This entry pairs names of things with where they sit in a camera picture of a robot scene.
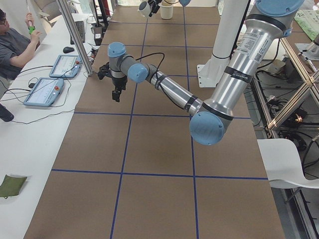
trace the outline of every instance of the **tablet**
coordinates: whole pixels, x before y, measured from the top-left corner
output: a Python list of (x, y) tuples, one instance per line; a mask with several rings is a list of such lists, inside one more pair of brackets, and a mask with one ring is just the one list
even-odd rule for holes
[(81, 58), (73, 55), (59, 55), (49, 74), (50, 77), (73, 78), (80, 71)]
[(32, 88), (30, 94), (24, 100), (25, 106), (48, 107), (56, 100), (62, 91), (64, 80), (52, 78), (40, 78)]

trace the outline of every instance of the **black keyboard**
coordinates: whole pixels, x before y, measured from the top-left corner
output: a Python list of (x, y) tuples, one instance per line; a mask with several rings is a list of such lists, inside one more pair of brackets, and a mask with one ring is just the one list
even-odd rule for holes
[[(78, 32), (80, 34), (80, 37), (82, 39), (82, 42), (85, 42), (85, 29), (84, 29), (84, 21), (76, 21), (75, 22), (76, 28), (78, 29)], [(70, 43), (71, 45), (74, 44), (74, 41), (72, 40), (72, 37), (70, 36)]]

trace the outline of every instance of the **computer mouse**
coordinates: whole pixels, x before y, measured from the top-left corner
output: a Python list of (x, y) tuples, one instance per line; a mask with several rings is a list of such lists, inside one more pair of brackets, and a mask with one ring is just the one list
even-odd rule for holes
[(73, 47), (66, 46), (66, 47), (63, 48), (63, 53), (69, 53), (69, 52), (72, 52), (72, 51), (74, 51)]

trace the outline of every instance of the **gray shirt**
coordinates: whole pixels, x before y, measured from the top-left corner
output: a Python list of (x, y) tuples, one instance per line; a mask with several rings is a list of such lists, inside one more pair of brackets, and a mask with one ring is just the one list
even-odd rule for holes
[(21, 68), (10, 65), (10, 58), (20, 55), (25, 51), (30, 39), (10, 28), (5, 35), (0, 35), (0, 75), (14, 80)]

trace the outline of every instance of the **man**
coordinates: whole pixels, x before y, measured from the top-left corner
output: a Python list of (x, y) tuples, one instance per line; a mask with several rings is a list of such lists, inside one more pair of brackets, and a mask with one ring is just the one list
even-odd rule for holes
[[(33, 24), (32, 13), (28, 12), (25, 23)], [(29, 62), (39, 45), (40, 31), (34, 30), (31, 40), (10, 28), (5, 12), (0, 9), (0, 76), (14, 80), (21, 69)]]

